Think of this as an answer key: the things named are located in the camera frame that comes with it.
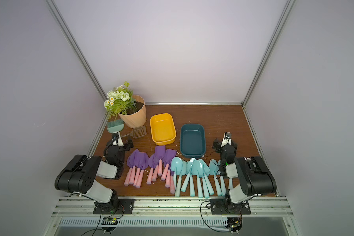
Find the purple square shovel pink handle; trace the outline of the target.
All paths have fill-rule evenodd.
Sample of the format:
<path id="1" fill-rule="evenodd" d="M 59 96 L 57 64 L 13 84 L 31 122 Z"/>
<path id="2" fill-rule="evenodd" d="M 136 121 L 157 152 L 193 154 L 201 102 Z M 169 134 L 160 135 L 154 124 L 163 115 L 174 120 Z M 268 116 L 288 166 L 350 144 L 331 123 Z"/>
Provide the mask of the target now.
<path id="1" fill-rule="evenodd" d="M 162 175 L 163 159 L 165 156 L 166 148 L 165 146 L 156 146 L 154 153 L 154 162 L 157 164 L 156 173 L 158 176 Z"/>

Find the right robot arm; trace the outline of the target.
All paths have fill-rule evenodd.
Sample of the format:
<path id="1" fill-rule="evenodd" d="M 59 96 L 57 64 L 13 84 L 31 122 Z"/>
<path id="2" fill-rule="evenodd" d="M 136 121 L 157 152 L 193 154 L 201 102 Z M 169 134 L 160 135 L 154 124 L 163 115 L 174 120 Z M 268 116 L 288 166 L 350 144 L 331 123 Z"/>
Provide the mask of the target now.
<path id="1" fill-rule="evenodd" d="M 217 174 L 220 178 L 238 179 L 239 184 L 226 189 L 222 200 L 211 200 L 212 214 L 237 214 L 246 210 L 248 201 L 255 195 L 277 191 L 276 181 L 260 156 L 236 157 L 238 145 L 232 134 L 225 132 L 223 140 L 215 139 L 213 149 L 220 154 Z"/>

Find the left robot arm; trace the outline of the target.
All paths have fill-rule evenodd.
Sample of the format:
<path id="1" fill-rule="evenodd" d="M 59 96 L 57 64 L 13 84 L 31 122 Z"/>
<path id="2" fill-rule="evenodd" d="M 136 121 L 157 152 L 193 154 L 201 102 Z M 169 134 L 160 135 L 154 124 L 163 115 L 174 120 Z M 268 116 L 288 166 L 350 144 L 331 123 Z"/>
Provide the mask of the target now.
<path id="1" fill-rule="evenodd" d="M 93 200 L 93 214 L 132 214 L 134 199 L 119 199 L 117 191 L 105 187 L 96 177 L 120 179 L 125 153 L 133 147 L 131 138 L 125 140 L 119 132 L 113 133 L 103 152 L 105 160 L 101 156 L 74 156 L 56 177 L 55 189 Z"/>

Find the teal round shovel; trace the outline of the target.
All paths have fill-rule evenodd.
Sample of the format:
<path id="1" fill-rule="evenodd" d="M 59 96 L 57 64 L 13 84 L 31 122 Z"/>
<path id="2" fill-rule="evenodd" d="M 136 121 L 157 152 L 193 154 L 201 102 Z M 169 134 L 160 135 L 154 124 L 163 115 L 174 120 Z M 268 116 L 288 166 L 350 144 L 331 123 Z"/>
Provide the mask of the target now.
<path id="1" fill-rule="evenodd" d="M 201 185 L 200 174 L 199 174 L 201 163 L 198 160 L 194 160 L 192 168 L 193 168 L 192 170 L 193 175 L 195 175 L 197 179 L 198 197 L 203 198 L 203 191 L 202 191 L 202 185 Z"/>

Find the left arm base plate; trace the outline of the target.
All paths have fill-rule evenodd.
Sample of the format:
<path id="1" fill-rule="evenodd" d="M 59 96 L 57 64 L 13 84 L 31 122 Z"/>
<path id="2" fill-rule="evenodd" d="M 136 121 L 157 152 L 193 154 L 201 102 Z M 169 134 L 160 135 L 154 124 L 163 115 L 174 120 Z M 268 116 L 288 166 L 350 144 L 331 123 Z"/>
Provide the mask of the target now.
<path id="1" fill-rule="evenodd" d="M 134 207 L 134 199 L 114 199 L 108 203 L 94 203 L 93 214 L 97 215 L 113 215 L 113 214 L 132 214 Z"/>

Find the purple pointed shovel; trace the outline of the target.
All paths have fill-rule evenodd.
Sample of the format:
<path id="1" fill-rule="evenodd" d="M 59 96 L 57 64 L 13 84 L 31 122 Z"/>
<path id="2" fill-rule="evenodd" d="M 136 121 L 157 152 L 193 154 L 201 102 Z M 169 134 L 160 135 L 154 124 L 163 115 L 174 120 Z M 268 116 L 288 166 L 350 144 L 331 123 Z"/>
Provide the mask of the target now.
<path id="1" fill-rule="evenodd" d="M 150 156 L 150 158 L 148 159 L 148 166 L 150 167 L 150 171 L 149 171 L 149 174 L 147 177 L 146 184 L 150 185 L 152 183 L 152 178 L 153 178 L 154 171 L 156 168 L 156 163 L 154 162 L 154 154 L 152 154 Z"/>

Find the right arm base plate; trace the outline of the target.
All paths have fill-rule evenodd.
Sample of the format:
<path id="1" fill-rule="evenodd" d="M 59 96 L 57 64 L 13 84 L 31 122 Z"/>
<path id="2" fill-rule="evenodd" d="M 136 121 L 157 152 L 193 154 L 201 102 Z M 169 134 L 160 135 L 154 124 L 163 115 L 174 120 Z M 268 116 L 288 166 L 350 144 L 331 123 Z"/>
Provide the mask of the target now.
<path id="1" fill-rule="evenodd" d="M 233 204 L 221 199 L 210 199 L 210 210 L 213 215 L 224 214 L 243 214 L 250 215 L 251 210 L 248 202 L 241 202 L 239 204 Z"/>

